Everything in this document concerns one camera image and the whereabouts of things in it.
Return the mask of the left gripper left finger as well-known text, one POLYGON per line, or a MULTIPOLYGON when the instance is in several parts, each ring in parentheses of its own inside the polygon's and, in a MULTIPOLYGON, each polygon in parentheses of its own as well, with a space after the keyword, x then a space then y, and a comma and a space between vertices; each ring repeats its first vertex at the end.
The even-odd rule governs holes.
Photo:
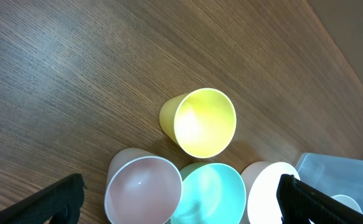
POLYGON ((77 224, 84 203, 82 174, 71 174, 0 211, 1 224, 77 224))

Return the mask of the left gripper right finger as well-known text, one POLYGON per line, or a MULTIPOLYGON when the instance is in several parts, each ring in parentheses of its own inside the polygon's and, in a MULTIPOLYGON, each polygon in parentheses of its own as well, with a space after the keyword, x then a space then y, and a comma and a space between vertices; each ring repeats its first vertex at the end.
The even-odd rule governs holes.
POLYGON ((280 177, 276 198, 283 224, 363 224, 363 214, 296 179, 280 177))

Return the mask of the cream large bowl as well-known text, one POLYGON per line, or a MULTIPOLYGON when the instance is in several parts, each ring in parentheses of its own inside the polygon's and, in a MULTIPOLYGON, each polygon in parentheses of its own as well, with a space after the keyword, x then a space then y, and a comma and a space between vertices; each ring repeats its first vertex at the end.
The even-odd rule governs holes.
POLYGON ((334 195, 331 198, 359 213, 362 213, 359 204, 350 196, 339 194, 339 195, 334 195))

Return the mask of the pink plastic cup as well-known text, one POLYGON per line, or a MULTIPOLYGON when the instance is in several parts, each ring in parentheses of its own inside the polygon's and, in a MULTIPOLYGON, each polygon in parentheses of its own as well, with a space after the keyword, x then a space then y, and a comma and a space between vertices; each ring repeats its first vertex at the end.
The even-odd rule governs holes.
POLYGON ((104 196, 110 223, 166 223, 182 196, 182 178, 169 160, 127 148, 110 162, 104 196))

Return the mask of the yellow plastic cup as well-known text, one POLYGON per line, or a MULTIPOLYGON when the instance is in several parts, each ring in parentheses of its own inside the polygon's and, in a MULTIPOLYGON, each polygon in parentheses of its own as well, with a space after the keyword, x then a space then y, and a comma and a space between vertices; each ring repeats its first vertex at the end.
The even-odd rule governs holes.
POLYGON ((214 88, 200 88, 171 98, 159 112, 159 124, 185 153, 199 159, 220 154, 237 126, 230 98, 214 88))

